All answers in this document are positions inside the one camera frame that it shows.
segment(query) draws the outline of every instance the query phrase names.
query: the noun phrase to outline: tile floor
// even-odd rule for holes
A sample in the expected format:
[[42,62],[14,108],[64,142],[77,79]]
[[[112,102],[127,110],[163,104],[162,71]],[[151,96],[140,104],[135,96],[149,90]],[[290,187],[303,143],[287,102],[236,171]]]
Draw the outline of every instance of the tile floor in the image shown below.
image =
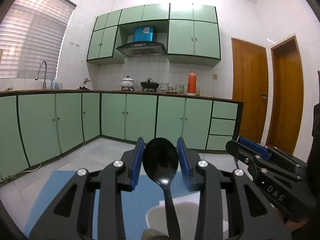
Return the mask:
[[[60,160],[0,187],[0,199],[14,222],[23,230],[30,209],[52,171],[76,171],[79,168],[86,168],[90,172],[101,170],[107,164],[120,159],[124,151],[133,148],[132,144],[99,138]],[[236,168],[234,159],[229,154],[199,153],[199,156],[220,170],[233,171]],[[141,166],[140,174],[146,174],[143,166]]]

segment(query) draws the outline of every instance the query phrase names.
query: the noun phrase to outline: white wall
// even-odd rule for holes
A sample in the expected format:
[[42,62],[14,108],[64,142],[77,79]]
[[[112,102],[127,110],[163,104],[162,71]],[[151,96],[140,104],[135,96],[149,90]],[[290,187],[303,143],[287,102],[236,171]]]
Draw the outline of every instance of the white wall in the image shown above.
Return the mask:
[[[64,89],[76,89],[83,86],[84,78],[87,77],[91,79],[89,89],[97,89],[98,67],[86,62],[90,38],[97,15],[110,12],[115,0],[70,1],[77,6],[66,29],[57,80],[62,81]],[[8,86],[13,86],[14,90],[41,89],[42,83],[43,80],[4,78],[0,79],[0,90],[5,90]]]
[[[120,79],[127,73],[140,81],[153,78],[158,83],[169,82],[187,84],[187,76],[191,68],[197,75],[197,86],[204,96],[218,98],[232,98],[233,89],[233,57],[231,37],[250,41],[261,46],[266,46],[266,38],[262,24],[257,14],[255,4],[248,0],[115,0],[112,10],[152,4],[152,3],[197,3],[212,5],[217,8],[220,30],[221,58],[222,61],[214,68],[205,66],[192,66],[187,64],[169,64],[166,57],[141,57],[127,59],[125,64],[107,65],[99,67],[98,89],[118,90]],[[213,80],[212,74],[218,74],[218,79]]]
[[[296,35],[302,61],[304,80],[304,103],[300,133],[294,155],[306,161],[312,144],[313,106],[319,103],[320,70],[320,23],[306,0],[258,0],[260,15],[266,38],[280,43]],[[273,69],[271,47],[268,42],[267,57],[269,70],[268,112],[262,142],[268,136],[272,111]]]

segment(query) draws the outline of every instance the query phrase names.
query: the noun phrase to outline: doorway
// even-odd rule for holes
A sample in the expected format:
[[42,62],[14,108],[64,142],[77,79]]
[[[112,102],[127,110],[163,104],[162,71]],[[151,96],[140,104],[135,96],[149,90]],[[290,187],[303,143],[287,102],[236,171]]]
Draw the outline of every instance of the doorway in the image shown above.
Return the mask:
[[293,154],[303,110],[303,74],[296,37],[271,48],[273,105],[267,145]]
[[232,40],[233,100],[243,101],[239,136],[261,142],[268,103],[268,62],[266,48]]

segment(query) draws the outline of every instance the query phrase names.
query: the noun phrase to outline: wooden countertop edge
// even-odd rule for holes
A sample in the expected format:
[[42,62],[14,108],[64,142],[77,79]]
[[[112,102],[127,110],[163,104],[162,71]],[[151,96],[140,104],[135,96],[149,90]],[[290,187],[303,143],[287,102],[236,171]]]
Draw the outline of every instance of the wooden countertop edge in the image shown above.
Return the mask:
[[115,93],[115,94],[136,94],[136,95],[155,95],[155,96],[169,96],[169,97],[182,97],[182,98],[199,98],[207,100],[216,100],[224,102],[238,102],[242,101],[205,97],[205,96],[189,96],[186,94],[174,94],[174,93],[160,93],[160,92],[142,92],[142,91],[103,91],[103,90],[79,90],[79,89],[39,89],[39,90],[10,90],[0,92],[0,97],[16,96],[16,95],[34,95],[34,94],[57,94],[57,93]]

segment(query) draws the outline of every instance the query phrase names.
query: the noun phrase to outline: range hood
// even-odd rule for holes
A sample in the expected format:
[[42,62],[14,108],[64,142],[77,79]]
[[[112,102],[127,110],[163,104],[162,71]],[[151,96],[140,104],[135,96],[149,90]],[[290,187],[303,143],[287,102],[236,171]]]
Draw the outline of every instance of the range hood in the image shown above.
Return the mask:
[[166,50],[164,45],[159,42],[153,41],[136,41],[131,42],[117,48],[120,52],[125,54],[127,57],[139,57],[149,54],[153,55],[165,55]]

